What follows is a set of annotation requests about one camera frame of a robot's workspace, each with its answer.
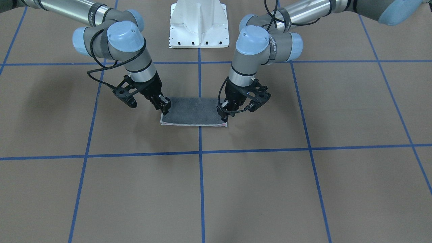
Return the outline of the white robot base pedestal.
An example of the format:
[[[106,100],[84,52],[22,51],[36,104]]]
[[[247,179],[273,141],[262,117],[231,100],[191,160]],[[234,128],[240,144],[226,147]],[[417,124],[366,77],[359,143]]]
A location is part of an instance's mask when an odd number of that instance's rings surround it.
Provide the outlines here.
[[[229,46],[227,7],[219,0],[178,0],[170,10],[170,48]]]

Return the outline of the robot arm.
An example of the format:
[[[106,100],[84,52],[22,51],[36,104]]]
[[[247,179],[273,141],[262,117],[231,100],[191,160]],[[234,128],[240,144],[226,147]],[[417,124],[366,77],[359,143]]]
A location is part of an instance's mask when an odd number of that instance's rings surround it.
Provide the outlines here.
[[[162,82],[142,35],[144,20],[139,12],[119,11],[90,0],[2,0],[1,12],[19,7],[54,12],[85,24],[72,36],[75,50],[92,57],[114,60],[112,66],[100,64],[87,72],[90,78],[107,86],[128,107],[134,109],[136,94],[143,95],[165,117],[164,122],[181,126],[225,125],[216,108],[216,99],[165,97]],[[93,77],[93,73],[124,66],[127,75],[117,85]]]
[[[354,12],[381,24],[395,26],[409,18],[424,0],[300,0],[275,6],[266,15],[247,15],[239,24],[239,36],[228,77],[221,86],[225,99],[172,98],[172,110],[180,117],[204,112],[227,121],[237,113],[254,112],[271,97],[255,77],[260,65],[297,59],[303,40],[291,28],[308,26],[332,13]]]

